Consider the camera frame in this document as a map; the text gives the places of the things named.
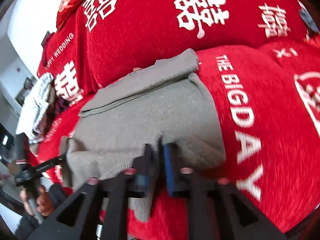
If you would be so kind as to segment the person's left hand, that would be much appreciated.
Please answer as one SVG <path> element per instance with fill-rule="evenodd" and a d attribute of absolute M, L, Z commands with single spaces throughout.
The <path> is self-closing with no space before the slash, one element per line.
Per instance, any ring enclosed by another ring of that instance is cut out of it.
<path fill-rule="evenodd" d="M 48 217 L 49 215 L 51 215 L 53 213 L 54 206 L 52 204 L 52 201 L 49 198 L 49 195 L 48 195 L 48 192 L 46 191 L 46 188 L 43 185 L 39 186 L 39 192 L 40 192 L 40 195 L 36 199 L 36 203 L 37 203 L 36 210 L 43 217 Z M 33 213 L 33 209 L 30 207 L 30 205 L 28 203 L 29 197 L 28 197 L 28 193 L 26 190 L 20 191 L 20 198 L 24 204 L 25 211 L 29 215 L 35 216 Z"/>

